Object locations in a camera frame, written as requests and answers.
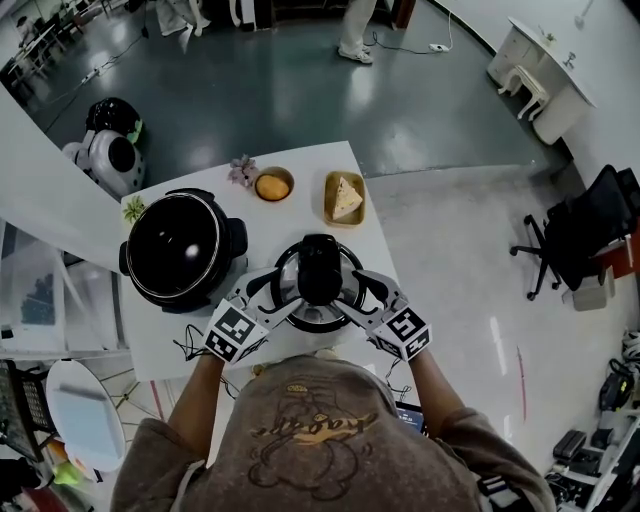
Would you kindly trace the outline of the clear storage box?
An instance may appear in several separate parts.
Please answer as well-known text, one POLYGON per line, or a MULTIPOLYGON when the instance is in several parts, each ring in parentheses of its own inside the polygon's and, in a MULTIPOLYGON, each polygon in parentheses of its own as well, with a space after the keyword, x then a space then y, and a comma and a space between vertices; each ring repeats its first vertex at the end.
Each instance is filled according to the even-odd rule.
POLYGON ((64 282, 60 254, 36 241, 20 252, 14 268, 14 292, 19 326, 30 342, 47 350, 64 347, 64 282))

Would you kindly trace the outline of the person's left forearm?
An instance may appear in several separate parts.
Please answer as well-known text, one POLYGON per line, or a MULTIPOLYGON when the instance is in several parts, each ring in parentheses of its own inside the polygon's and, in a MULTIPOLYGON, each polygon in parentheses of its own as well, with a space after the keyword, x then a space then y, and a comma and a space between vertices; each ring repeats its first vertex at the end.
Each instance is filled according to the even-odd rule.
POLYGON ((201 459, 211 449, 224 362, 215 356, 198 359, 169 417, 168 426, 201 459))

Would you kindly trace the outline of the person's right forearm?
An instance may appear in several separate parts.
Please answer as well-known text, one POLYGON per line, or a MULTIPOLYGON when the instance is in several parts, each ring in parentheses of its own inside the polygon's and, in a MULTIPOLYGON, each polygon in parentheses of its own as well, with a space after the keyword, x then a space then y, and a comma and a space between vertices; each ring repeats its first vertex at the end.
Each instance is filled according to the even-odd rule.
POLYGON ((409 367, 429 436, 446 440, 453 421, 466 412, 466 405, 428 349, 411 359, 409 367))

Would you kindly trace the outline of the orange round fruit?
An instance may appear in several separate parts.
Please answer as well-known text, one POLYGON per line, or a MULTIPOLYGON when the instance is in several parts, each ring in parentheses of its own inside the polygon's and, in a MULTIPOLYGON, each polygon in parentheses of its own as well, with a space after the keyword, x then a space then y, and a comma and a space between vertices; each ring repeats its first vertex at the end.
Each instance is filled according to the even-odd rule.
POLYGON ((289 195, 290 187, 278 176, 263 174, 257 179, 255 190, 263 200, 277 202, 289 195))

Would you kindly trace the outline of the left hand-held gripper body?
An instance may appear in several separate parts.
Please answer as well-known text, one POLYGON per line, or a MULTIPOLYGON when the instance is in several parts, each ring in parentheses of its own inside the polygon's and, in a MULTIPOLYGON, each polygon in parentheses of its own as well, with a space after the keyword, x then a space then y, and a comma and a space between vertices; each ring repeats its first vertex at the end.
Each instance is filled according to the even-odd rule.
POLYGON ((215 307, 203 347, 224 363, 236 364, 256 352, 273 330, 272 321, 261 317, 259 294, 229 295, 215 307))

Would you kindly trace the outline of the black office chair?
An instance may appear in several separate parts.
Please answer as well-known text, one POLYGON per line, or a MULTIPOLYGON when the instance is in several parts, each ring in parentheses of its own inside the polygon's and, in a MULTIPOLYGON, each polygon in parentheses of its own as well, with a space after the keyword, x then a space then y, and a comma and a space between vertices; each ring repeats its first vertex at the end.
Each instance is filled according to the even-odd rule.
POLYGON ((535 288, 526 298, 536 299, 547 273, 552 288, 566 285, 572 292, 588 277, 603 279, 605 270, 596 254, 612 242, 635 232, 640 219, 640 183, 630 168, 605 166, 581 195, 568 198, 547 211, 539 225, 530 214, 524 224, 533 229, 536 247, 515 245, 512 256, 528 253, 540 262, 535 288))

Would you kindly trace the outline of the black chrome pressure cooker lid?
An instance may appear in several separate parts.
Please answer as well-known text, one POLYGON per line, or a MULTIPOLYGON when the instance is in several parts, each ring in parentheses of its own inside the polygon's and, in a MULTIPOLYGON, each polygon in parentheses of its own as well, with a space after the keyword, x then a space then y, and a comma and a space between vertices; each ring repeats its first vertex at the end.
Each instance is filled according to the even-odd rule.
POLYGON ((270 283, 276 306, 302 300, 287 317, 297 329, 313 334, 337 331, 350 322, 336 307, 364 305, 367 290, 353 275, 363 268, 349 248, 328 234, 309 234, 283 252, 275 263, 278 274, 270 283))

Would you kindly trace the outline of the black pressure cooker pot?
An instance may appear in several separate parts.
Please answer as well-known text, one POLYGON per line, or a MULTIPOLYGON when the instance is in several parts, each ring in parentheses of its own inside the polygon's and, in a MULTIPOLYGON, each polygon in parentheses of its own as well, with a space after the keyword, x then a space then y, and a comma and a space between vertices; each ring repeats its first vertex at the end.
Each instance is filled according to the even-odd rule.
POLYGON ((234 260, 248 250, 246 225, 197 188, 167 192, 134 222, 119 249, 119 268, 136 291, 169 313, 211 304, 234 260))

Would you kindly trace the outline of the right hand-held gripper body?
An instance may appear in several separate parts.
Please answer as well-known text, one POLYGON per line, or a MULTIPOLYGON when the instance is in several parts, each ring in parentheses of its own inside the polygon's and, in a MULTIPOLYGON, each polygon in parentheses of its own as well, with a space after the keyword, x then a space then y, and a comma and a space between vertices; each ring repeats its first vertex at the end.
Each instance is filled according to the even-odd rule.
POLYGON ((432 329, 396 292, 383 309, 378 309, 366 321, 366 331, 377 347, 404 362, 410 362, 432 341, 432 329))

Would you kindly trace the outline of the black yellow equipment bag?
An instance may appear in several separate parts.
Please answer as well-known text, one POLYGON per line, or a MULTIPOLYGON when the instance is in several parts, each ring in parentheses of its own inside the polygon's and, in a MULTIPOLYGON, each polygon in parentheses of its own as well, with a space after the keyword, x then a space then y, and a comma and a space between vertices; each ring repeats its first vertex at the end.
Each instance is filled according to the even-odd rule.
POLYGON ((629 400, 635 380, 628 372, 612 371, 602 384, 598 396, 600 411, 617 411, 629 400))

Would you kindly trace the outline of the black mesh basket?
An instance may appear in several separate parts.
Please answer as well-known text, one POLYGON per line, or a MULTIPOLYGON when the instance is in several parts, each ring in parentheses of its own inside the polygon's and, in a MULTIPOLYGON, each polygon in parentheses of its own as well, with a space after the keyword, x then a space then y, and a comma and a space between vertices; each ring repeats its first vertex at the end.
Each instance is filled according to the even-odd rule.
POLYGON ((43 449, 57 434, 46 400, 48 371, 19 369, 0 360, 0 445, 43 462, 43 449))

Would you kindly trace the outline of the round white side table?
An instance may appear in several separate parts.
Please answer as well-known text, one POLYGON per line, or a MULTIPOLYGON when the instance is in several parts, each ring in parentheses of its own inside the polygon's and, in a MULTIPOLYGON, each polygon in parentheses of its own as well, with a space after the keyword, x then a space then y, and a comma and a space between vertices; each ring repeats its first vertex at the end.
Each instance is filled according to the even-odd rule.
POLYGON ((112 473, 120 468, 126 453, 126 439, 123 425, 111 397, 92 371, 75 360, 59 360, 55 362, 51 366, 46 380, 46 400, 57 433, 73 458, 79 460, 80 463, 89 470, 112 473), (81 448, 73 446, 65 440, 60 424, 59 412, 53 396, 53 392, 57 389, 71 389, 81 393, 94 394, 106 402, 109 419, 117 438, 119 448, 118 457, 113 458, 92 454, 91 452, 83 451, 81 448))

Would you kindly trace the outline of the rectangular wooden tray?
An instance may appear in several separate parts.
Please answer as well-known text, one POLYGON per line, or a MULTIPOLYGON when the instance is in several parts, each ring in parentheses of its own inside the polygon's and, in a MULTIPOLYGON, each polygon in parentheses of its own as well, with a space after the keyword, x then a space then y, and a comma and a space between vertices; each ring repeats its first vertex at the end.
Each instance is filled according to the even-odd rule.
POLYGON ((346 171, 332 171, 325 179, 324 187, 324 216, 325 220, 329 224, 337 226, 358 226, 365 218, 365 206, 366 206, 366 187, 364 180, 360 174, 346 172, 346 171), (363 202, 361 206, 353 213, 338 219, 332 219, 332 212, 335 203, 336 190, 339 184, 339 179, 344 177, 362 196, 363 202))

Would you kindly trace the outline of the person's brown shirt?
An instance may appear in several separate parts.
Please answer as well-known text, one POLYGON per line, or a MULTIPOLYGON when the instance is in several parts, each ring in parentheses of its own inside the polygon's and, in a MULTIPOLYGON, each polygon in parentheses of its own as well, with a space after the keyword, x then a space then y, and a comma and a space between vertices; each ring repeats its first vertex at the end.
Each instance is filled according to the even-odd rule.
POLYGON ((379 378, 339 359, 267 367, 207 459, 168 420, 140 423, 111 512, 556 512, 545 479, 481 413, 466 406, 446 440, 423 436, 379 378))

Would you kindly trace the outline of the wooden stair handrail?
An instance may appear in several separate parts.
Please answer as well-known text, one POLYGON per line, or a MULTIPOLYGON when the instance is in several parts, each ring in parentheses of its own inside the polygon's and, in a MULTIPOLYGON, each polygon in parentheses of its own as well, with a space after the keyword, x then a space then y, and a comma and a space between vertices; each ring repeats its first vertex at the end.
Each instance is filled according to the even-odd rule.
POLYGON ((406 29, 411 20, 416 0, 390 0, 391 21, 395 29, 406 29))

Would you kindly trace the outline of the white metal shelf rack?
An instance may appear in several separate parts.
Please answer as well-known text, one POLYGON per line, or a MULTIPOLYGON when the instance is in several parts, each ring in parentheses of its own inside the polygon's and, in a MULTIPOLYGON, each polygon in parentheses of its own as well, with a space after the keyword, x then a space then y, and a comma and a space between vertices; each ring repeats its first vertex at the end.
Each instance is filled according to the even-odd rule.
POLYGON ((0 218, 0 359, 95 358, 126 351, 118 276, 56 248, 64 282, 64 347, 47 350, 24 335, 16 312, 14 268, 20 252, 36 241, 41 240, 0 218))

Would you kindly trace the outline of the white ornate stool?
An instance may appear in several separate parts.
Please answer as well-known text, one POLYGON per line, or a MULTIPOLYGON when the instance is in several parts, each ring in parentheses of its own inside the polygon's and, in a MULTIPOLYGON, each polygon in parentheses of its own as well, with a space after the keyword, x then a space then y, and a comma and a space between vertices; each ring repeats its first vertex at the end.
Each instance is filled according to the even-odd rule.
POLYGON ((531 97, 517 114, 517 119, 522 120, 525 115, 528 115, 528 121, 532 122, 548 105, 550 95, 531 72, 522 65, 514 66, 502 77, 498 94, 503 95, 508 92, 513 97, 522 87, 529 91, 531 97))

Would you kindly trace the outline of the grey storage box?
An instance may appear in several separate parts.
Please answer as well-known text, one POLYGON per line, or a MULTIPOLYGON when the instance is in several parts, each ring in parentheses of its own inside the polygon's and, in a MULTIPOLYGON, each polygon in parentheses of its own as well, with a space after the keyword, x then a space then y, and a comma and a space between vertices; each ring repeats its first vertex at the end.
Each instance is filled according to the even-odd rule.
POLYGON ((580 287, 572 293, 573 306, 579 312, 604 309, 615 294, 615 282, 607 269, 582 280, 580 287))

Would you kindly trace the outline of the white curved desk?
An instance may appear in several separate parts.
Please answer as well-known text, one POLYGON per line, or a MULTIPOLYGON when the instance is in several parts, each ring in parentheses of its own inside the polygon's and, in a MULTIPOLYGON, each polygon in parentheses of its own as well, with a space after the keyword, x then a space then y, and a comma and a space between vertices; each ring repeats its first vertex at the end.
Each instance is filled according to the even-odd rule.
POLYGON ((530 123, 543 143, 553 145, 596 107, 595 100, 573 69, 574 53, 561 58, 552 39, 513 17, 508 21, 511 28, 488 65, 487 74, 498 88, 502 77, 516 65, 534 75, 549 93, 550 101, 530 123))

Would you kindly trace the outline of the white console table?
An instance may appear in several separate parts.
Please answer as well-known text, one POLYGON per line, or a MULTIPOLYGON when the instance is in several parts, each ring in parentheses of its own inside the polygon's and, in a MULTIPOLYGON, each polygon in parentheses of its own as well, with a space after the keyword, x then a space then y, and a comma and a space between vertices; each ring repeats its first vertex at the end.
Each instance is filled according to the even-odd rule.
POLYGON ((233 25, 245 32, 270 30, 274 25, 274 0, 228 0, 233 25))

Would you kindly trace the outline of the yellow green plush toy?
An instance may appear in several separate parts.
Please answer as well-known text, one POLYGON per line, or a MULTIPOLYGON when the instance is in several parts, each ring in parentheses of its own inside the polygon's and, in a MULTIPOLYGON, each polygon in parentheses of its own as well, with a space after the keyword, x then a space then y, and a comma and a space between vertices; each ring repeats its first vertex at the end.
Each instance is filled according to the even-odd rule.
POLYGON ((57 485, 76 486, 85 479, 84 474, 69 461, 55 465, 52 471, 57 485))

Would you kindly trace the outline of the wedge cake slice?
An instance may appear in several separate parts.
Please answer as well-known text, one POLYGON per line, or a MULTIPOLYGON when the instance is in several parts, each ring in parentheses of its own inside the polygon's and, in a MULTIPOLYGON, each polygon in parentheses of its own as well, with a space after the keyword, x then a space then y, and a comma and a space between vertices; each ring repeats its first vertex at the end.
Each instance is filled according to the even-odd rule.
POLYGON ((344 177, 341 177, 336 190, 332 219, 338 220, 353 213, 362 202, 363 198, 357 190, 344 177))

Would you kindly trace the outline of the round wooden bowl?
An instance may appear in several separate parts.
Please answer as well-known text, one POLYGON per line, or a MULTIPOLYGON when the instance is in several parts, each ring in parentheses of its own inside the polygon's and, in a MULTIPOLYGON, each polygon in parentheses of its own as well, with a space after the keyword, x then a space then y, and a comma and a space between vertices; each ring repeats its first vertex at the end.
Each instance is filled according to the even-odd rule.
MULTIPOLYGON (((289 195, 290 195, 290 194, 291 194, 291 192, 293 191, 293 188, 294 188, 294 178, 293 178, 292 174, 291 174, 287 169, 282 168, 282 167, 278 167, 278 166, 267 167, 267 168, 264 168, 264 169, 262 169, 262 170, 261 170, 261 172, 259 173, 259 175, 258 175, 257 179, 258 179, 261 175, 263 175, 263 174, 271 174, 271 175, 278 176, 279 178, 283 179, 283 180, 284 180, 284 181, 289 185, 289 187, 290 187, 289 195)), ((256 193, 256 190, 255 190, 255 183, 256 183, 257 179, 256 179, 256 180, 255 180, 255 182, 254 182, 254 191, 255 191, 255 193, 256 193)))

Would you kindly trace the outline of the dark display device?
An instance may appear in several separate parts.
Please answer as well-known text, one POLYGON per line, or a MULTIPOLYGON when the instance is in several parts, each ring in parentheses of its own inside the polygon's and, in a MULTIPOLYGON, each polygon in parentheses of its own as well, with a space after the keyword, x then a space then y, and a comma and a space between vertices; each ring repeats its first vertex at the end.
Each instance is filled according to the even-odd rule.
POLYGON ((424 415, 420 406, 397 401, 396 409, 398 417, 405 424, 409 425, 423 436, 428 435, 424 415))

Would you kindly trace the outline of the pale blue pad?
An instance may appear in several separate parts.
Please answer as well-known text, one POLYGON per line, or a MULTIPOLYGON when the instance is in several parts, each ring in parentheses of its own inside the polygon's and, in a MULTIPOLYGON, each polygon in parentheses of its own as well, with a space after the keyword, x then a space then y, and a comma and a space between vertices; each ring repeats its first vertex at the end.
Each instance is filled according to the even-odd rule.
POLYGON ((57 389, 53 396, 67 442, 92 454, 119 456, 115 430, 102 398, 71 389, 57 389))

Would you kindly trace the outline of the pink succulent plant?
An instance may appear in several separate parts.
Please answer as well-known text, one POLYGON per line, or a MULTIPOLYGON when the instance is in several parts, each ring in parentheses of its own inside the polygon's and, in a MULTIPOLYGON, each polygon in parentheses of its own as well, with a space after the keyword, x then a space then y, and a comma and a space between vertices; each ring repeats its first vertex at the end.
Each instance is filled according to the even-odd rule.
POLYGON ((232 183, 239 184, 244 188, 251 188, 254 185, 259 175, 254 159, 244 154, 239 158, 232 159, 229 166, 228 179, 232 183))

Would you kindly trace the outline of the white square table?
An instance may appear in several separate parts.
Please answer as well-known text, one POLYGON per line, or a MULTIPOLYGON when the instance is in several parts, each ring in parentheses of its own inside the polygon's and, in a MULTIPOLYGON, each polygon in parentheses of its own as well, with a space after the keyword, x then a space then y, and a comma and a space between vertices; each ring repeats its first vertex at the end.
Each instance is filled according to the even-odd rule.
MULTIPOLYGON (((291 194, 280 202, 268 202, 232 183, 228 165, 221 165, 149 187, 137 193, 150 205, 167 192, 198 188, 214 194, 230 217, 246 224, 251 270, 272 266, 292 244, 309 233, 329 233, 359 258, 363 267, 391 278, 397 276, 380 221, 372 201, 365 202, 363 221, 355 227, 330 225, 325 220, 325 180, 332 171, 360 171, 348 142, 334 142, 260 155, 259 169, 282 167, 293 176, 291 194)), ((127 277, 121 280, 121 314, 135 375, 140 381, 187 377, 195 363, 186 360, 180 343, 192 324, 205 330, 215 307, 208 305, 184 314, 165 313, 146 301, 127 277)))

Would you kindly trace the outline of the green succulent plant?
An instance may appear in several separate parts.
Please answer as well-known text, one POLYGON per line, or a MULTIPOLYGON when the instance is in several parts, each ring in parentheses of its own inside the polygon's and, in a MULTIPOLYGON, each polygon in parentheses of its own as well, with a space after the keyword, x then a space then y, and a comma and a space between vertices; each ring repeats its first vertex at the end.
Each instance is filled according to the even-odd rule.
POLYGON ((133 225, 143 214, 146 205, 139 195, 133 196, 123 209, 124 220, 133 225))

